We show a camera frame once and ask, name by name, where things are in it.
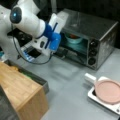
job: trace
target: white countertop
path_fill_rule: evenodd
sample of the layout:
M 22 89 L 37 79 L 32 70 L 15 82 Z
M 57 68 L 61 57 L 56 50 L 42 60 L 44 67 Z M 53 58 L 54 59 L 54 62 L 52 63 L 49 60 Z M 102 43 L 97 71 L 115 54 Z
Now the white countertop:
M 87 97 L 91 86 L 84 80 L 90 73 L 120 81 L 120 50 L 115 49 L 99 70 L 53 57 L 45 65 L 22 65 L 48 81 L 49 110 L 42 120 L 118 120 L 119 116 Z

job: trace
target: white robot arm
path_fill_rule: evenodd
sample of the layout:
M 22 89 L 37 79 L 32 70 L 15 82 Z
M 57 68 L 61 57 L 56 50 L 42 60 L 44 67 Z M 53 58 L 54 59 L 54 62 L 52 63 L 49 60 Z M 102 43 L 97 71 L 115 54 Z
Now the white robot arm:
M 66 23 L 68 14 L 63 12 L 58 15 L 52 14 L 49 24 L 45 23 L 36 16 L 40 11 L 38 5 L 42 4 L 43 1 L 19 0 L 11 10 L 10 21 L 21 31 L 32 35 L 32 46 L 49 56 L 59 47 L 61 40 L 59 33 Z

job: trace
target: cable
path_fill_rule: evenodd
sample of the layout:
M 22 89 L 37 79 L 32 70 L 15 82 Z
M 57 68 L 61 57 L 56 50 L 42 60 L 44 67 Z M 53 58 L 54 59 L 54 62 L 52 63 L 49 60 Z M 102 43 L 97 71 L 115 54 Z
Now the cable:
M 16 43 L 15 43 L 14 33 L 13 33 L 13 25 L 12 25 L 12 24 L 11 24 L 11 28 L 12 28 L 12 36 L 13 36 L 14 46 L 15 46 L 15 48 L 16 48 L 16 51 L 18 52 L 18 54 L 20 55 L 20 57 L 21 57 L 23 60 L 25 60 L 25 61 L 28 62 L 28 63 L 35 64 L 35 65 L 43 65 L 43 64 L 48 63 L 48 62 L 51 60 L 51 58 L 52 58 L 52 56 L 53 56 L 52 54 L 50 54 L 49 59 L 48 59 L 46 62 L 44 62 L 44 63 L 34 63 L 34 62 L 30 62 L 30 61 L 28 61 L 27 59 L 25 59 L 25 58 L 21 55 L 21 53 L 19 52 L 19 50 L 18 50 L 18 48 L 17 48 L 17 45 L 16 45 Z

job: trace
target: toaster oven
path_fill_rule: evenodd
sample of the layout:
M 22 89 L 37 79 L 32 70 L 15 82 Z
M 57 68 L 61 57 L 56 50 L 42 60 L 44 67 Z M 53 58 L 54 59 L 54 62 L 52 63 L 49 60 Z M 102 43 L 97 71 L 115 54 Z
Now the toaster oven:
M 97 70 L 114 50 L 118 22 L 68 9 L 63 11 L 69 18 L 55 55 Z

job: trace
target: wooden box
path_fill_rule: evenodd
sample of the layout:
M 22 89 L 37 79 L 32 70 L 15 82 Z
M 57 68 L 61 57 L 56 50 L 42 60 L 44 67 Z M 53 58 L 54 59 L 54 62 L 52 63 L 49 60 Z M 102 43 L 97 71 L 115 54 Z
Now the wooden box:
M 2 62 L 0 85 L 20 120 L 40 120 L 48 110 L 43 87 Z

